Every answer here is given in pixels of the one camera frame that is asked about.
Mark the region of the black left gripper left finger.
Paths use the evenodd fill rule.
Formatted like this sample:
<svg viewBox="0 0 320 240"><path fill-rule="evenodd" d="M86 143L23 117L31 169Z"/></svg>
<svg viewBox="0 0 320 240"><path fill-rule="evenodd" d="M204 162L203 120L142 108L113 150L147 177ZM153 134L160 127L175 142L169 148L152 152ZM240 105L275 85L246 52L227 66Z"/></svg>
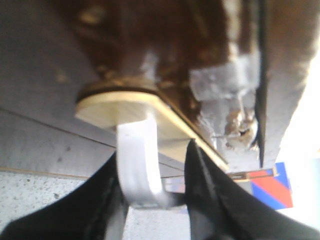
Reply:
<svg viewBox="0 0 320 240"><path fill-rule="evenodd" d="M2 240L121 240L129 205L120 188L116 155L55 203L10 222Z"/></svg>

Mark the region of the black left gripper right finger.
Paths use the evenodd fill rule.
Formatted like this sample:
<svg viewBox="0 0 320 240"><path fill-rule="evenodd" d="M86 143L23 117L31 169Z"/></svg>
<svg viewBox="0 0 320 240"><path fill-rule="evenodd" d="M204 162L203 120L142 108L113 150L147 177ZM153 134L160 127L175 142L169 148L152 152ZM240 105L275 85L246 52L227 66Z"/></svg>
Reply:
<svg viewBox="0 0 320 240"><path fill-rule="evenodd" d="M185 203L192 240L318 240L314 228L286 217L237 185L197 145L187 145Z"/></svg>

